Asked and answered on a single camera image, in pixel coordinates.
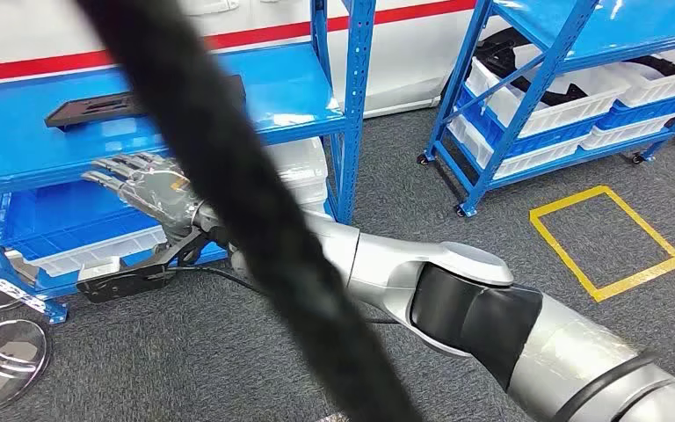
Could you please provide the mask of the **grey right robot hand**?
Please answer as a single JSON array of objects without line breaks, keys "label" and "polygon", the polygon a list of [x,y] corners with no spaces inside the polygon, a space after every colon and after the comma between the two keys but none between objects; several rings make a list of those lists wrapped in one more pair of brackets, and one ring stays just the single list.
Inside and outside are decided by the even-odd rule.
[{"label": "grey right robot hand", "polygon": [[82,179],[116,193],[129,206],[156,220],[169,243],[191,233],[201,200],[175,159],[141,152],[100,158],[91,165]]}]

